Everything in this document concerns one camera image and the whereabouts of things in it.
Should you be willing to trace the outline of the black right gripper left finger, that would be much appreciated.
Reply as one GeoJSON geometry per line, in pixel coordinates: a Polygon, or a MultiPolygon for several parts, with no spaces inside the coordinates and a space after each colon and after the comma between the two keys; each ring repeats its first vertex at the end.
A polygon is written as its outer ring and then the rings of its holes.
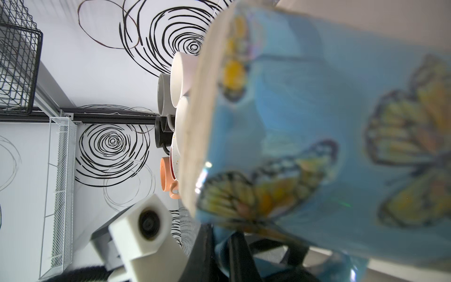
{"type": "Polygon", "coordinates": [[[178,282],[219,282],[211,224],[202,224],[178,282]]]}

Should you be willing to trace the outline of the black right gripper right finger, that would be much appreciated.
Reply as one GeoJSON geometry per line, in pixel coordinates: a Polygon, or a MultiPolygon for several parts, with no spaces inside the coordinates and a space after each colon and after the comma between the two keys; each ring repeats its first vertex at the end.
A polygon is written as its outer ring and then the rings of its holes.
{"type": "Polygon", "coordinates": [[[235,232],[228,240],[230,282],[261,282],[260,274],[250,253],[245,237],[235,232]]]}

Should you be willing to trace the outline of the black mug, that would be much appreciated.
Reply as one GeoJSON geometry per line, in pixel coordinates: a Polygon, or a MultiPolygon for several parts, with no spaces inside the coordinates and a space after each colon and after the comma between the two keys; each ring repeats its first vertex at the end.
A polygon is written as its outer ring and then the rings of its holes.
{"type": "Polygon", "coordinates": [[[155,144],[169,154],[173,132],[167,126],[166,117],[157,116],[155,120],[155,144]]]}

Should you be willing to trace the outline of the blue butterfly mug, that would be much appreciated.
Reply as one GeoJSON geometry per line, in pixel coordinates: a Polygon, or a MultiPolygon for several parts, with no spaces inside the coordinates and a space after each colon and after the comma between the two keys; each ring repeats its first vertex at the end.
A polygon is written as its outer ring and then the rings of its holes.
{"type": "Polygon", "coordinates": [[[451,279],[451,50],[234,1],[189,99],[180,192],[228,278],[239,232],[262,280],[451,279]]]}

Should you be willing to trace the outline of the grey mug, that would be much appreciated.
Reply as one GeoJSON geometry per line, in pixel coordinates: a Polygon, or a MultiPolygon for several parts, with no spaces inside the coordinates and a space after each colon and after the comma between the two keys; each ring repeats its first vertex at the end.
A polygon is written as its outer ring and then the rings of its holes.
{"type": "Polygon", "coordinates": [[[175,115],[176,108],[171,101],[170,75],[160,74],[157,86],[157,102],[160,116],[175,115]]]}

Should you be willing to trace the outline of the orange cream mug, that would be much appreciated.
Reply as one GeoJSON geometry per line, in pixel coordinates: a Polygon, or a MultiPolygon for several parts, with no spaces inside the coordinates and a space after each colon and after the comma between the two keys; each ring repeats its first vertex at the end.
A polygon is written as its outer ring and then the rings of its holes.
{"type": "Polygon", "coordinates": [[[170,157],[162,157],[160,161],[160,181],[162,190],[168,192],[172,199],[180,199],[179,183],[171,172],[170,157]]]}

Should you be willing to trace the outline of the cream white mug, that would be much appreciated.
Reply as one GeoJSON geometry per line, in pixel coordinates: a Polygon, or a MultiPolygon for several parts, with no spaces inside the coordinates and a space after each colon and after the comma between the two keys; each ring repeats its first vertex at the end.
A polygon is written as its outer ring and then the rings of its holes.
{"type": "Polygon", "coordinates": [[[180,152],[177,145],[177,136],[174,133],[171,141],[170,149],[170,161],[171,161],[171,173],[173,178],[177,180],[179,178],[180,171],[180,152]]]}

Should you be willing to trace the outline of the light blue mug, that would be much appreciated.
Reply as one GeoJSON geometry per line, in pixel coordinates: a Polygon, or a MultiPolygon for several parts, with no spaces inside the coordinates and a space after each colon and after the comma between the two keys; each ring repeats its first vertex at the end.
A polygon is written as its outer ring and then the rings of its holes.
{"type": "Polygon", "coordinates": [[[175,118],[175,135],[176,135],[176,143],[179,150],[179,153],[183,152],[183,143],[184,143],[184,125],[186,121],[186,116],[189,108],[189,97],[182,96],[179,99],[176,108],[176,118],[175,118]]]}

